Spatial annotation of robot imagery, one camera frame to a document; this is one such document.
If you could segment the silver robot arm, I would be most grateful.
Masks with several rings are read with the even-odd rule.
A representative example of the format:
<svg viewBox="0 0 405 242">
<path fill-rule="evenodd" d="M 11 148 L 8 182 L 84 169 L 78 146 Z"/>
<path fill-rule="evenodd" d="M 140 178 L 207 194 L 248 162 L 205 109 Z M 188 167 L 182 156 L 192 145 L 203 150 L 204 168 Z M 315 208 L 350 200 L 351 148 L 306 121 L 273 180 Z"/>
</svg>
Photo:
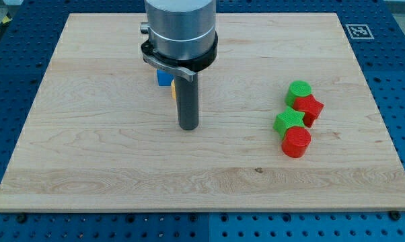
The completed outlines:
<svg viewBox="0 0 405 242">
<path fill-rule="evenodd" d="M 174 77 L 178 122 L 199 125 L 198 73 L 217 58 L 216 1 L 145 0 L 143 60 Z"/>
</svg>

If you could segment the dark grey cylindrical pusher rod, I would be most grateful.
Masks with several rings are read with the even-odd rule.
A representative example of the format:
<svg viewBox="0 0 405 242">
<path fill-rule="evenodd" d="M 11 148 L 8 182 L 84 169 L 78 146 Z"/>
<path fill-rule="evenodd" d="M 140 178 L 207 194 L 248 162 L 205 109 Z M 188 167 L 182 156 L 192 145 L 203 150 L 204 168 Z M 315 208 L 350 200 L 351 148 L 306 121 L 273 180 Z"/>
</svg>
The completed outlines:
<svg viewBox="0 0 405 242">
<path fill-rule="evenodd" d="M 176 105 L 178 121 L 183 130 L 194 130 L 199 124 L 198 77 L 188 81 L 175 76 Z"/>
</svg>

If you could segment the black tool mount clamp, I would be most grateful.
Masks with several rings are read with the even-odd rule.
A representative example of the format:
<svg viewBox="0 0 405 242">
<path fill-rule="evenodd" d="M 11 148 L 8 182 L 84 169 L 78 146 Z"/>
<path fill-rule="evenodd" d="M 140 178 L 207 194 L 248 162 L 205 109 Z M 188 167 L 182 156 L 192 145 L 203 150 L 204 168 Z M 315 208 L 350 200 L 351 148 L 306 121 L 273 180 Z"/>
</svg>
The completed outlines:
<svg viewBox="0 0 405 242">
<path fill-rule="evenodd" d="M 149 40 L 142 43 L 141 52 L 145 63 L 188 82 L 193 82 L 197 78 L 198 72 L 208 68 L 216 59 L 217 45 L 218 35 L 215 33 L 212 47 L 203 55 L 190 60 L 176 60 L 163 56 L 155 51 L 154 45 Z"/>
</svg>

